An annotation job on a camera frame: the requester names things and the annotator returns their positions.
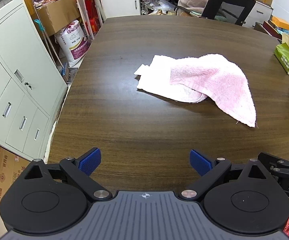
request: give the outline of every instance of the purple label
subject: purple label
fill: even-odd
[[[83,38],[80,41],[79,46],[76,47],[75,49],[71,50],[73,58],[78,59],[78,58],[82,57],[87,52],[88,49],[89,49],[89,46],[87,43],[87,39]]]

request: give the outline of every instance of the sack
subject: sack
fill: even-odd
[[[56,39],[62,48],[70,67],[73,67],[87,52],[89,44],[80,27],[74,20],[56,33]]]

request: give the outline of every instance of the teal handle clip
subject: teal handle clip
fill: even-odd
[[[40,20],[36,19],[36,20],[34,20],[34,22],[39,25],[39,29],[40,29],[42,32],[45,30],[45,28],[43,28],[43,25],[41,24]]]

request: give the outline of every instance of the towel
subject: towel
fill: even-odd
[[[206,95],[185,85],[170,85],[171,66],[175,62],[174,58],[156,55],[150,66],[142,64],[134,73],[141,76],[137,88],[186,103],[198,103],[206,99]]]
[[[234,119],[255,127],[256,112],[242,70],[219,54],[182,58],[171,65],[170,84],[185,85],[209,96]]]

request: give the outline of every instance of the table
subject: table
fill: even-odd
[[[109,190],[176,190],[198,178],[195,148],[244,163],[266,151],[289,160],[289,75],[273,55],[277,39],[241,26],[176,16],[107,19],[71,86],[49,163],[99,147],[91,177]],[[154,55],[219,53],[249,80],[259,128],[222,112],[207,98],[175,102],[137,91],[133,74]]]

